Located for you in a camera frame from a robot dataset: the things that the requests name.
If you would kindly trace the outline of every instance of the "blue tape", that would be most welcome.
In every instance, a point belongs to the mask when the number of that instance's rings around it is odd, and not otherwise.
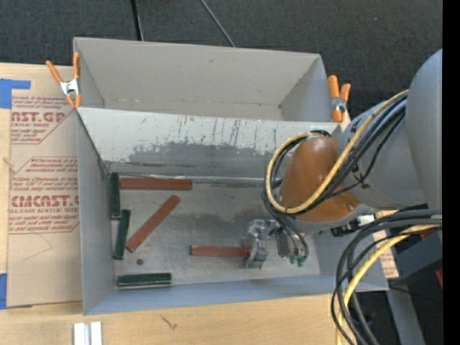
[[[6,308],[6,273],[0,273],[0,309]]]
[[[12,107],[14,89],[30,89],[30,80],[0,79],[0,109]]]

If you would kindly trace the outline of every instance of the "green block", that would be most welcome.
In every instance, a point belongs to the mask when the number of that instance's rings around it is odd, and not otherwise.
[[[122,275],[118,277],[116,285],[119,289],[154,288],[170,285],[173,276],[170,272],[143,273],[138,275]]]
[[[120,223],[118,225],[118,233],[116,235],[114,259],[122,260],[124,256],[124,246],[127,243],[129,219],[131,217],[130,210],[122,210]]]
[[[110,216],[112,219],[120,219],[121,203],[120,203],[120,177],[117,172],[112,172],[109,175],[110,189]]]

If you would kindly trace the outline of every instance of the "cable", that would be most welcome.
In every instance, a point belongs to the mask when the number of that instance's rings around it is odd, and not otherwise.
[[[350,329],[356,334],[356,337],[362,342],[363,345],[367,344],[367,342],[362,338],[361,334],[357,331],[356,327],[353,324],[352,319],[349,316],[348,309],[345,305],[341,285],[348,278],[349,281],[352,280],[352,273],[359,262],[365,257],[365,255],[373,248],[375,245],[383,242],[384,240],[392,239],[393,236],[387,236],[384,239],[380,239],[379,241],[375,241],[374,243],[370,244],[364,251],[353,261],[354,250],[357,247],[357,244],[365,239],[370,234],[373,234],[376,231],[391,229],[391,228],[407,228],[407,226],[413,225],[433,225],[434,226],[441,226],[442,224],[442,210],[438,209],[423,209],[423,210],[409,210],[409,211],[399,211],[389,216],[383,216],[379,218],[369,225],[366,225],[349,243],[349,245],[345,248],[344,253],[341,255],[339,263],[337,265],[337,274],[336,274],[336,289],[333,292],[333,297],[331,301],[331,314],[334,320],[334,323],[337,325],[337,329],[340,331],[341,334],[344,335],[344,338],[350,343],[353,344],[353,341],[349,338],[346,332],[341,327],[341,324],[338,322],[336,317],[336,311],[334,308],[335,304],[335,297],[339,299],[339,304],[341,306],[341,312],[346,319],[346,322],[349,324]],[[412,232],[412,234],[422,234],[427,230]],[[404,239],[407,234],[400,233],[398,236],[401,239]],[[348,270],[345,274],[342,274],[342,270],[345,264],[345,260],[348,260]],[[355,308],[356,312],[361,310],[359,304]],[[367,333],[367,337],[373,344],[378,344],[377,340],[373,339],[373,336],[369,336],[368,331],[371,332],[370,328],[367,325],[366,321],[363,321],[362,318],[359,320],[362,324],[364,331]]]
[[[409,229],[406,229],[402,232],[402,236],[396,236],[394,238],[391,238],[389,241],[385,242],[379,248],[377,248],[377,250],[374,253],[372,253],[369,256],[369,258],[363,263],[363,265],[357,270],[355,276],[353,277],[348,287],[346,288],[345,293],[344,293],[345,305],[348,305],[351,294],[354,292],[354,289],[358,285],[358,282],[362,279],[364,274],[371,267],[371,265],[377,260],[377,258],[379,258],[383,254],[383,252],[385,252],[387,249],[391,248],[393,245],[400,242],[401,240],[407,238],[411,232],[420,231],[424,229],[430,229],[434,227],[437,227],[437,226],[436,225],[422,225],[422,226],[410,227]],[[341,325],[343,322],[343,316],[341,313],[339,313],[338,320],[339,320],[339,324]],[[341,333],[338,329],[336,330],[336,344],[341,345]]]
[[[138,41],[144,41],[144,33],[142,32],[141,20],[137,11],[136,0],[131,0],[132,15],[134,16],[134,26],[136,27],[136,36]]]
[[[271,189],[271,185],[270,185],[270,181],[272,179],[272,171],[273,171],[273,167],[274,167],[274,164],[275,164],[275,161],[277,160],[277,158],[279,157],[279,155],[281,154],[281,152],[283,152],[283,150],[288,147],[292,142],[298,140],[299,137],[305,137],[305,134],[301,134],[300,136],[295,136],[295,137],[292,137],[290,139],[288,139],[286,142],[284,142],[281,147],[279,149],[277,149],[277,151],[275,152],[275,154],[273,155],[272,159],[270,160],[270,163],[267,167],[267,172],[266,172],[266,178],[265,178],[265,193],[267,194],[267,197],[268,197],[268,200],[270,202],[270,205],[273,206],[273,208],[279,212],[283,212],[283,213],[286,213],[286,214],[291,214],[291,215],[295,215],[295,214],[299,214],[299,213],[302,213],[303,210],[305,210],[307,207],[309,207],[309,205],[311,205],[319,196],[320,194],[326,189],[326,187],[328,186],[328,184],[332,181],[334,175],[337,173],[337,171],[339,170],[339,168],[341,167],[341,165],[344,163],[346,157],[349,155],[349,153],[351,152],[351,150],[353,149],[354,145],[357,143],[358,139],[360,138],[360,136],[362,135],[362,133],[364,132],[364,130],[369,126],[369,124],[371,123],[371,121],[377,116],[379,115],[382,111],[384,111],[388,106],[391,106],[394,102],[400,100],[403,96],[405,96],[406,94],[408,93],[408,90],[406,91],[403,91],[403,92],[400,92],[399,94],[393,96],[392,98],[390,98],[389,100],[387,100],[386,102],[384,102],[378,109],[376,109],[365,121],[364,123],[358,128],[358,130],[356,131],[355,135],[351,138],[350,142],[347,144],[347,146],[345,147],[344,151],[340,154],[339,158],[337,159],[336,163],[334,164],[334,166],[331,168],[331,171],[329,172],[329,174],[326,176],[326,178],[324,179],[324,181],[321,183],[321,185],[319,186],[319,188],[315,191],[315,193],[313,195],[310,196],[309,199],[307,199],[305,202],[303,202],[302,204],[300,204],[299,206],[297,207],[294,207],[294,208],[288,208],[288,207],[284,207],[284,206],[281,206],[274,198],[273,194],[272,194],[272,189]]]
[[[345,187],[345,188],[342,188],[341,190],[338,190],[336,192],[334,192],[334,190],[336,188],[338,188],[338,186],[340,185],[340,183],[342,183],[344,181],[344,178],[350,173],[350,170],[352,170],[353,166],[355,166],[357,164],[357,161],[358,159],[356,160],[356,162],[353,162],[349,167],[347,167],[343,172],[341,172],[341,177],[340,178],[337,178],[335,179],[335,181],[331,184],[331,187],[328,188],[328,192],[327,194],[325,194],[323,197],[319,198],[315,203],[312,203],[312,206],[313,204],[315,206],[317,206],[318,204],[324,202],[326,199],[329,199],[329,198],[332,198],[332,197],[335,197],[335,196],[338,196],[339,194],[342,194],[344,192],[347,192],[348,190],[351,190],[353,188],[355,188],[356,186],[358,186],[359,184],[363,183],[366,178],[369,176],[372,168],[374,167],[375,165],[375,162],[377,161],[377,156],[379,155],[380,151],[382,150],[383,146],[385,145],[385,143],[388,141],[388,139],[390,138],[390,136],[393,134],[393,132],[395,131],[395,129],[397,128],[397,126],[401,123],[401,121],[404,119],[404,116],[405,116],[405,113],[403,112],[399,118],[396,120],[396,122],[392,125],[392,127],[390,128],[390,130],[388,131],[388,133],[386,133],[384,139],[379,143],[379,145],[377,146],[374,154],[372,155],[372,159],[369,163],[369,166],[367,167],[366,171],[364,172],[362,178],[360,178],[360,180],[358,182],[356,182],[355,184],[352,184],[348,187]]]
[[[207,3],[204,1],[204,0],[200,0],[201,4],[204,6],[204,8],[206,9],[206,11],[209,13],[209,15],[211,15],[211,18],[215,21],[215,23],[217,24],[217,26],[219,27],[219,29],[221,30],[221,32],[224,34],[225,38],[227,39],[227,41],[229,41],[229,44],[233,47],[236,47],[236,45],[234,44],[233,40],[230,38],[229,34],[226,32],[226,30],[224,29],[224,26],[222,26],[222,24],[220,23],[220,21],[217,19],[217,17],[214,15],[214,13],[211,11],[211,9],[209,8],[209,6],[207,5]]]

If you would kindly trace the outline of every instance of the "yellow cable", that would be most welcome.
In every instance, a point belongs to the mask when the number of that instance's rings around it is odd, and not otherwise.
[[[401,240],[407,238],[410,233],[413,233],[414,231],[420,231],[420,230],[426,230],[426,229],[431,229],[433,227],[437,227],[438,225],[417,225],[417,226],[412,226],[402,232],[402,236],[396,236],[394,238],[389,239],[382,245],[380,245],[374,253],[372,253],[369,258],[362,264],[362,266],[356,271],[355,276],[353,276],[353,279],[351,279],[348,287],[345,290],[344,293],[344,302],[345,306],[348,306],[348,303],[350,301],[351,294],[354,292],[354,289],[358,285],[358,282],[362,279],[362,277],[366,274],[367,270],[371,267],[371,265],[379,258],[383,252],[385,252],[387,249],[391,248],[393,245],[396,243],[400,242]],[[344,317],[342,316],[342,313],[339,313],[337,315],[337,321],[339,322],[339,325],[341,326],[343,323]],[[341,345],[341,332],[337,328],[336,329],[336,345]]]
[[[272,159],[270,160],[269,164],[268,164],[268,167],[267,167],[267,172],[266,172],[266,177],[265,177],[265,192],[267,194],[267,197],[268,197],[268,200],[270,202],[270,204],[276,209],[278,210],[279,212],[283,212],[283,213],[298,213],[298,212],[301,212],[302,210],[306,209],[307,207],[309,207],[309,205],[311,205],[314,201],[316,201],[316,199],[318,199],[319,195],[326,189],[326,187],[328,186],[328,184],[332,181],[333,177],[335,176],[335,174],[337,173],[337,171],[339,170],[339,168],[341,167],[341,165],[344,163],[344,160],[345,158],[348,156],[348,154],[350,153],[351,149],[353,148],[353,146],[357,143],[358,139],[360,138],[360,136],[362,135],[362,133],[364,132],[364,130],[369,126],[369,124],[371,123],[371,121],[378,115],[380,114],[383,110],[385,110],[388,106],[390,106],[391,104],[393,104],[394,102],[396,102],[397,100],[399,100],[402,96],[404,96],[405,94],[408,93],[408,90],[406,91],[403,91],[403,92],[399,92],[397,95],[393,96],[392,98],[390,98],[389,100],[387,100],[386,102],[384,102],[378,109],[376,109],[367,119],[366,121],[358,128],[358,130],[356,131],[355,135],[351,138],[350,142],[347,144],[347,146],[345,147],[344,151],[340,154],[339,158],[337,159],[336,163],[333,165],[333,167],[331,168],[331,171],[329,172],[329,174],[326,176],[326,178],[324,179],[324,181],[321,183],[321,185],[319,186],[318,189],[316,189],[315,193],[312,194],[310,196],[310,198],[308,200],[306,200],[305,202],[303,202],[301,205],[297,206],[297,207],[292,207],[292,208],[288,208],[288,207],[283,207],[281,206],[276,200],[275,200],[275,197],[273,197],[273,194],[272,194],[272,188],[271,188],[271,174],[272,174],[272,170],[273,170],[273,167],[275,165],[275,161],[277,160],[278,156],[280,155],[280,153],[291,143],[293,143],[295,140],[301,138],[301,137],[307,137],[308,135],[311,135],[309,133],[305,133],[305,134],[300,134],[300,135],[297,135],[295,137],[292,137],[292,138],[289,138],[286,142],[284,142],[281,147],[279,149],[277,149],[277,151],[275,152],[275,154],[273,155]]]

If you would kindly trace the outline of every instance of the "wooden stick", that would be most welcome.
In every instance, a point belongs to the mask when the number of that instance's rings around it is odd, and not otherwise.
[[[209,257],[244,257],[251,254],[251,248],[243,247],[214,247],[211,245],[191,245],[190,255]]]
[[[163,178],[122,178],[120,189],[124,190],[191,190],[192,180]]]
[[[166,202],[155,212],[152,217],[137,231],[137,233],[126,243],[126,249],[131,253],[134,252],[139,245],[152,233],[155,228],[165,219],[167,215],[180,202],[179,197],[172,195]]]

